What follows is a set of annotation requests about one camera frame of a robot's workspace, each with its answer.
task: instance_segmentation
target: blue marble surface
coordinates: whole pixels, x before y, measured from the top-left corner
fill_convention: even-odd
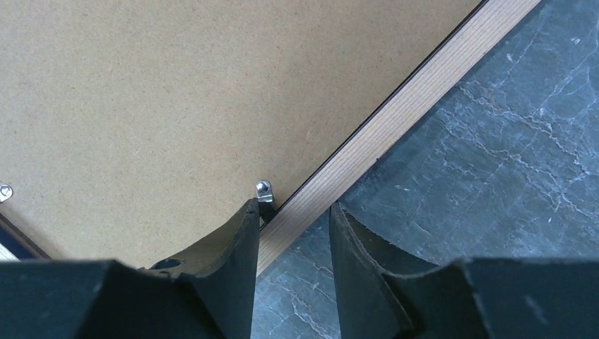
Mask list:
[[[599,2],[544,1],[341,198],[435,263],[599,256]],[[252,338],[339,338],[328,216],[258,279]]]

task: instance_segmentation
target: brown fiberboard panel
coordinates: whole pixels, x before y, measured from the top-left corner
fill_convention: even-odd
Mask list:
[[[261,233],[258,274],[447,93],[540,0],[488,0],[385,101]]]
[[[179,251],[285,201],[478,0],[12,1],[0,207],[53,258]]]

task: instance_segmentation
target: mdf backing board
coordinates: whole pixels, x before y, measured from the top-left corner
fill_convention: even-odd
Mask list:
[[[52,258],[149,266],[282,203],[478,5],[14,1],[0,211]]]

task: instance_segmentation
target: wooden frame edge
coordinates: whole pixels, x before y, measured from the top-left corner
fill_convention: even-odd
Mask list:
[[[260,275],[540,0],[487,0],[285,203],[260,234]]]

